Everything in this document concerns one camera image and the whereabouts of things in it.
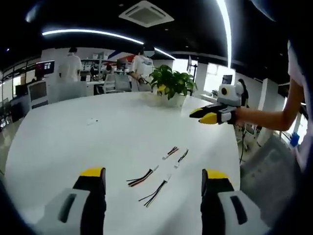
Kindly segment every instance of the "blue object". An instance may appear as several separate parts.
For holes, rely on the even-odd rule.
[[[296,147],[299,143],[299,138],[300,136],[298,135],[298,133],[294,132],[291,136],[290,139],[290,144],[292,145],[292,147]]]

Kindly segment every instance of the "gray floor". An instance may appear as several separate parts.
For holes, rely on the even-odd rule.
[[[5,174],[5,164],[12,140],[17,132],[22,119],[6,125],[0,132],[0,174]]]

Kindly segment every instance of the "ceiling light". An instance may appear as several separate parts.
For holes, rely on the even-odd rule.
[[[143,45],[144,43],[141,41],[138,41],[136,39],[133,38],[129,38],[129,37],[125,37],[119,34],[115,34],[115,33],[108,33],[108,32],[104,32],[104,31],[98,31],[98,30],[90,30],[90,29],[59,29],[59,30],[53,30],[53,31],[47,31],[47,32],[43,32],[42,35],[46,36],[46,35],[50,35],[50,34],[58,34],[58,33],[96,33],[96,34],[102,34],[102,35],[108,35],[108,36],[113,36],[116,38],[122,38],[128,41],[132,41],[134,43],[137,44],[141,44]],[[155,50],[172,58],[173,60],[176,60],[176,58],[174,56],[171,56],[170,54],[158,49],[155,47]]]
[[[228,68],[231,67],[231,30],[230,30],[230,21],[229,21],[229,16],[226,8],[226,4],[224,0],[216,0],[222,17],[224,21],[224,27],[226,31],[226,38],[227,38],[227,57],[228,57]]]

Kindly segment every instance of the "black ceiling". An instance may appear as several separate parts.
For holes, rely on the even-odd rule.
[[[12,0],[1,3],[0,24],[3,36],[0,46],[0,69],[7,68],[25,57],[40,55],[43,48],[49,47],[102,47],[132,53],[139,49],[134,43],[102,35],[72,33],[45,38],[41,35],[43,31],[65,28],[109,31],[150,42],[166,52],[203,53],[209,57],[193,57],[199,57],[202,61],[227,64],[226,34],[216,0],[150,0],[175,19],[173,22],[150,28],[118,17],[139,1]],[[249,0],[225,2],[232,34],[232,67],[251,77],[268,77],[279,84],[288,82],[287,40],[281,30],[263,16]],[[37,6],[34,21],[28,23],[25,17],[34,6]],[[213,59],[210,55],[225,59]]]

